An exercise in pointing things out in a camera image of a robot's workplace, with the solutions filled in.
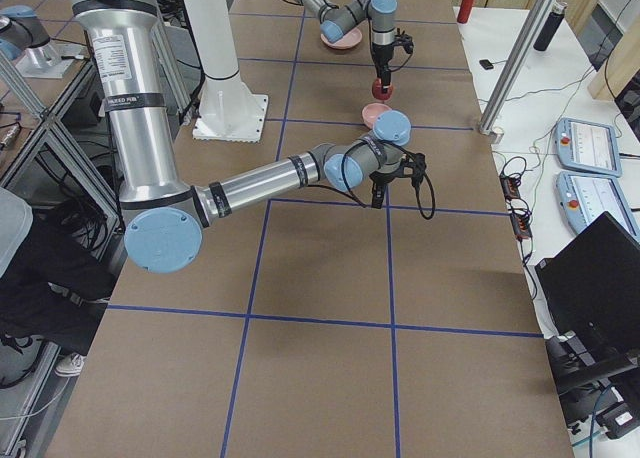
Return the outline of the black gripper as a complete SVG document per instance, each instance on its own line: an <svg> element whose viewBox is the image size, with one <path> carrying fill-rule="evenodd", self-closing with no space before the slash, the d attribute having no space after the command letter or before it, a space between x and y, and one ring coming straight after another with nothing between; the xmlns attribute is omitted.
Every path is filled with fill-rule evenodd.
<svg viewBox="0 0 640 458"><path fill-rule="evenodd" d="M398 165L390 172L376 171L372 180L371 207L381 209L385 200L385 187L395 179L408 178L413 188L420 188L426 176L426 157L423 153L405 151Z"/></svg>
<svg viewBox="0 0 640 458"><path fill-rule="evenodd" d="M371 43L371 56L375 67L377 68L377 78L380 81L379 91L381 94L387 94L390 87L390 70L389 63L393 59L394 51L397 47L401 47L407 54L405 61L398 66L403 67L413 55L414 41L413 37L406 32L374 32Z"/></svg>

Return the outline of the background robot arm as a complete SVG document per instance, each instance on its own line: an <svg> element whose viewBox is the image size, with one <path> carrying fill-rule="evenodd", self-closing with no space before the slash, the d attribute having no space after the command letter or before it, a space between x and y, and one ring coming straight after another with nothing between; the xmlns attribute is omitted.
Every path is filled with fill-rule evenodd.
<svg viewBox="0 0 640 458"><path fill-rule="evenodd" d="M1 10L1 53L26 78L61 79L71 66L35 11L26 5Z"/></svg>

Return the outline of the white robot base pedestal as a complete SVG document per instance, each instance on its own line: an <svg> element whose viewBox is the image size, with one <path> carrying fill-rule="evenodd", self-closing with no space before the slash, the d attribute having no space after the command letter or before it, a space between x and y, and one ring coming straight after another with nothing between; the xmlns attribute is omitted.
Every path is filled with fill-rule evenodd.
<svg viewBox="0 0 640 458"><path fill-rule="evenodd" d="M227 1L183 1L205 76L194 137L259 141L269 98L252 93L241 77Z"/></svg>

